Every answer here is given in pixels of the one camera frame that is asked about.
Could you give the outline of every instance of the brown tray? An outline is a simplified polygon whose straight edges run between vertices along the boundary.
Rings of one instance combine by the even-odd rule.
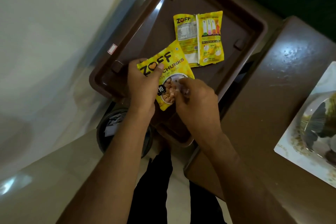
[[[105,97],[122,102],[128,96],[129,61],[149,58],[175,40],[175,14],[203,14],[221,10],[221,40],[225,60],[192,69],[195,78],[211,86],[220,100],[267,31],[262,19],[235,0],[146,0],[135,14],[129,15],[129,19],[118,27],[101,50],[102,58],[90,75],[91,86]],[[112,44],[117,48],[110,55],[107,51]],[[164,112],[157,103],[156,107],[151,124],[157,131],[183,146],[190,145],[193,139],[176,114],[175,105]]]

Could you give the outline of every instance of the yellow packet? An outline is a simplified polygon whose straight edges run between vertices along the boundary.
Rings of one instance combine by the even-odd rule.
[[[201,66],[224,60],[221,42],[223,11],[197,14],[198,62]]]
[[[156,100],[160,109],[164,111],[175,102],[174,94],[176,90],[179,90],[179,79],[187,77],[195,79],[195,77],[178,40],[172,42],[157,55],[141,62],[137,67],[145,76],[148,76],[159,63],[164,64],[164,69],[159,79]]]
[[[192,14],[176,14],[174,16],[174,25],[176,39],[181,45],[189,66],[199,66],[196,16]]]

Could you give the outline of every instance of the person's left hand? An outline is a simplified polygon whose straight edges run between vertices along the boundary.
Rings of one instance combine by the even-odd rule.
[[[137,68],[137,64],[146,59],[133,60],[128,65],[127,83],[131,94],[131,107],[143,111],[150,118],[154,115],[154,101],[159,89],[159,78],[164,65],[158,64],[155,70],[147,77]]]

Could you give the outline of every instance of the food packet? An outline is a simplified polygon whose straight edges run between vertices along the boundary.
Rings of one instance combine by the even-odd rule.
[[[198,62],[201,66],[224,60],[221,42],[223,11],[197,14]]]
[[[174,16],[174,26],[176,39],[180,43],[189,66],[199,66],[196,16],[192,14],[176,14]]]
[[[141,62],[137,67],[145,76],[148,76],[159,63],[164,64],[164,69],[159,79],[159,90],[156,100],[159,103],[160,109],[165,111],[175,102],[176,91],[182,91],[179,80],[187,77],[195,79],[195,77],[178,40],[172,42],[157,55]]]

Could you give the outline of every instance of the small sticker on tray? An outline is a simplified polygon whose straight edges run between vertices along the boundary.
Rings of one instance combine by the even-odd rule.
[[[112,44],[112,46],[107,51],[109,54],[112,55],[112,53],[116,50],[117,46],[115,44]]]

